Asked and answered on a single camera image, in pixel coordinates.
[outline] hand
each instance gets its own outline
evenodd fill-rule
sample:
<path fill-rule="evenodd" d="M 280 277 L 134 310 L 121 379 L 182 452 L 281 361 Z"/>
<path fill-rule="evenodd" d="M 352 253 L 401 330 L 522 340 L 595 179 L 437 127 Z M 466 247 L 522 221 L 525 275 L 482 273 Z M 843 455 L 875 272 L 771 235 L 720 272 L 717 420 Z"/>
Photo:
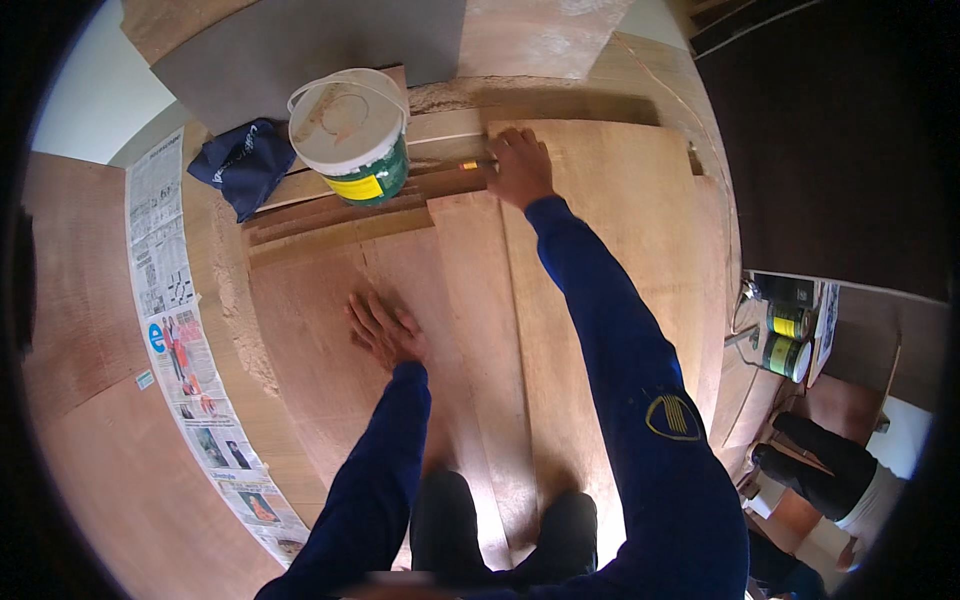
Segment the hand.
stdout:
<path fill-rule="evenodd" d="M 426 336 L 407 311 L 398 308 L 394 319 L 374 293 L 367 294 L 367 305 L 369 311 L 356 294 L 350 294 L 349 304 L 344 306 L 354 344 L 369 352 L 387 371 L 408 360 L 426 359 Z"/>
<path fill-rule="evenodd" d="M 508 129 L 491 140 L 488 148 L 500 170 L 487 166 L 483 173 L 487 189 L 497 198 L 526 210 L 534 201 L 556 194 L 546 144 L 538 142 L 532 131 Z"/>

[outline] navy blue bag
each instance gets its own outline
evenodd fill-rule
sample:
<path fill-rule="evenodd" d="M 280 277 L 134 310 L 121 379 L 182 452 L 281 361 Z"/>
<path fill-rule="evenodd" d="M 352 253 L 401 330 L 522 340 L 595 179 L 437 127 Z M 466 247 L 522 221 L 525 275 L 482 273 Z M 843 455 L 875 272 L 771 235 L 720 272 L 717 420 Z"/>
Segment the navy blue bag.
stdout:
<path fill-rule="evenodd" d="M 243 223 L 273 193 L 297 153 L 276 134 L 274 124 L 256 119 L 206 142 L 186 171 L 219 189 Z"/>

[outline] newspaper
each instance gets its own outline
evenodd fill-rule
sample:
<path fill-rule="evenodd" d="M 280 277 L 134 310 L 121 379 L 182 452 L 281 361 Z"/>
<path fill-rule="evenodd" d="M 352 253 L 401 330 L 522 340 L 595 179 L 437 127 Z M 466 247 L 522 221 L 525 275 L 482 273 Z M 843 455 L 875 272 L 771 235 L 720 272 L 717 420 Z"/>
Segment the newspaper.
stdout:
<path fill-rule="evenodd" d="M 183 129 L 127 170 L 131 281 L 144 343 L 198 464 L 251 535 L 289 565 L 310 530 L 247 439 L 204 335 L 183 234 L 182 140 Z"/>
<path fill-rule="evenodd" d="M 127 232 L 140 315 L 151 317 L 194 298 L 183 235 L 183 129 L 127 170 Z"/>

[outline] paint can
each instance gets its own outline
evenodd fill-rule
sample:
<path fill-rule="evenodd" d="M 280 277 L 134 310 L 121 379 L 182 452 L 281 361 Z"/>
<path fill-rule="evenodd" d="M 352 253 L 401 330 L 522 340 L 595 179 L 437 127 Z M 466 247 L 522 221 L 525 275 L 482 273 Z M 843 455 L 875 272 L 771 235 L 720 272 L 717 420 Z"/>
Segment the paint can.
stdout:
<path fill-rule="evenodd" d="M 763 368 L 800 383 L 810 366 L 811 345 L 771 333 L 763 347 Z"/>
<path fill-rule="evenodd" d="M 380 204 L 410 171 L 409 109 L 399 86 L 374 69 L 347 69 L 302 85 L 287 101 L 290 143 L 335 194 Z"/>
<path fill-rule="evenodd" d="M 794 340 L 802 340 L 810 332 L 810 311 L 771 302 L 767 306 L 767 329 Z"/>

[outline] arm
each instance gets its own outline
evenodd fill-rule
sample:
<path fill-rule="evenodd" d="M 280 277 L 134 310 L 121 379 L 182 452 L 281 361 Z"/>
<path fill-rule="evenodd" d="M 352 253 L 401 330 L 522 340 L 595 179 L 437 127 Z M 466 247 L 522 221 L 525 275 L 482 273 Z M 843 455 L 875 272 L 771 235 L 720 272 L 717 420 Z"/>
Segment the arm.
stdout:
<path fill-rule="evenodd" d="M 743 515 L 684 390 L 676 351 L 603 242 L 553 192 L 549 157 L 533 133 L 505 132 L 492 151 L 500 171 L 487 171 L 488 187 L 524 210 L 540 260 L 566 297 L 623 504 L 627 541 L 594 576 L 597 585 L 644 597 L 742 597 Z"/>
<path fill-rule="evenodd" d="M 336 596 L 363 582 L 368 571 L 389 571 L 403 543 L 430 417 L 427 374 L 420 363 L 426 341 L 409 315 L 398 310 L 402 325 L 396 324 L 376 296 L 368 302 L 375 319 L 359 299 L 350 298 L 353 341 L 385 369 L 392 368 L 394 377 L 367 431 L 337 471 L 306 545 L 257 600 Z"/>

